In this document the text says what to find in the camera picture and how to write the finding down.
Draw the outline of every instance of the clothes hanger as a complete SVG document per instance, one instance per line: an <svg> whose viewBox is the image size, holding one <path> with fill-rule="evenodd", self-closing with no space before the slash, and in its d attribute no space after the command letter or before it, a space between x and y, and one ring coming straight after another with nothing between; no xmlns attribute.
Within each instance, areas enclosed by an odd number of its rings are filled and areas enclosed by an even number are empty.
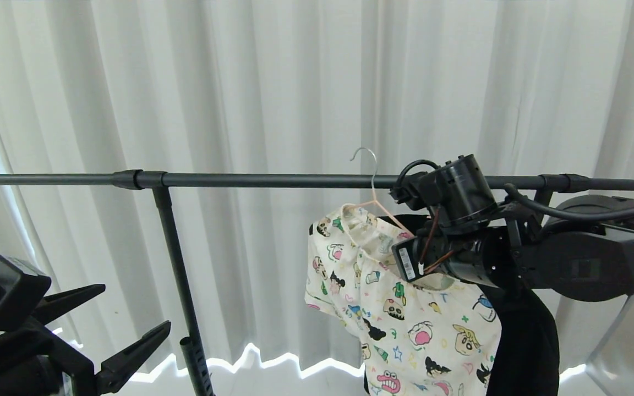
<svg viewBox="0 0 634 396"><path fill-rule="evenodd" d="M362 206L367 206L367 205L378 206L380 208L380 210L385 212L385 214L391 220L393 220L393 222L395 224L398 225L398 227L400 227L403 231L406 231L409 234L409 236L413 236L414 234L410 230L408 230L407 227L405 227L403 225L403 223L398 221L398 219L395 218L395 216L393 216L388 210L386 210L385 206L381 205L381 203L378 201L378 197L375 196L375 183L374 183L374 180L375 180L375 176L378 174L378 158L375 156L375 153L370 148L359 147L359 148L357 148L356 151L354 151L354 156L352 156L352 159L349 160L349 161L354 161L357 158L357 154L361 150L367 150L370 153L370 155L372 155L372 157L373 157L374 169L373 169L373 175L370 177L370 191L373 194L373 200L368 201L368 202L364 202L364 203L359 203L358 205L350 205L350 207L352 207L352 208L360 208Z"/></svg>

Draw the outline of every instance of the curtain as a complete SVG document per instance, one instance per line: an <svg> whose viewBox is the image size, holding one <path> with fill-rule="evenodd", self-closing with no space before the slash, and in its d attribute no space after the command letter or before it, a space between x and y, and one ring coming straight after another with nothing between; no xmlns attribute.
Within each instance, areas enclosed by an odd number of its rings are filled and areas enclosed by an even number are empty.
<svg viewBox="0 0 634 396"><path fill-rule="evenodd" d="M382 174L475 153L488 175L634 178L634 2L0 2L0 172L371 173L360 146ZM171 193L208 356L359 366L302 296L309 224L368 191ZM166 319L145 369L181 356L151 191L0 188L0 252L52 293L106 284L56 323L96 362ZM624 303L540 295L564 367Z"/></svg>

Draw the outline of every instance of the shirt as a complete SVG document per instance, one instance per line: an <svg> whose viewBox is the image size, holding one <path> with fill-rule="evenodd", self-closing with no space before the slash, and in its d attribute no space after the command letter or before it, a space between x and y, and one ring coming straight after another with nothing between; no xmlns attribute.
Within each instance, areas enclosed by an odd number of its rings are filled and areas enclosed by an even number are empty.
<svg viewBox="0 0 634 396"><path fill-rule="evenodd" d="M478 287L402 280L391 246L408 234L363 208L344 205L310 230L305 301L359 338L371 394L486 394L501 325Z"/></svg>

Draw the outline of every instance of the hanger hook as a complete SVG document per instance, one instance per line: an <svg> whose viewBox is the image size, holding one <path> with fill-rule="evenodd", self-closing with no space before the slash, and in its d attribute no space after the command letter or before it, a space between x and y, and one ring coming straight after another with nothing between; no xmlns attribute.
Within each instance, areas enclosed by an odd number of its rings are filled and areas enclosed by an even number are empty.
<svg viewBox="0 0 634 396"><path fill-rule="evenodd" d="M367 147L359 147L357 148L356 151L354 151L354 155L352 156L352 159L350 159L349 161L354 161L357 158L357 154L361 150L368 150L370 155L373 157L373 175L370 177L370 188L372 188L372 190L375 191L374 180L375 180L375 176L378 174L378 158L375 156L375 153L373 152L373 150Z"/></svg>

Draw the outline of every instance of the barcode label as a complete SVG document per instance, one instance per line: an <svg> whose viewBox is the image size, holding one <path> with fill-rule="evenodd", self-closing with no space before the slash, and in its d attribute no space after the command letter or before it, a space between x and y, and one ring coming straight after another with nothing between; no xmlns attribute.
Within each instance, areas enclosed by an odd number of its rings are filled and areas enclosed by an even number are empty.
<svg viewBox="0 0 634 396"><path fill-rule="evenodd" d="M410 255L407 253L407 249L402 248L398 250L398 254L400 254L400 259L403 262L403 268L405 268L408 281L415 279L415 269L412 268L412 262L410 261Z"/></svg>

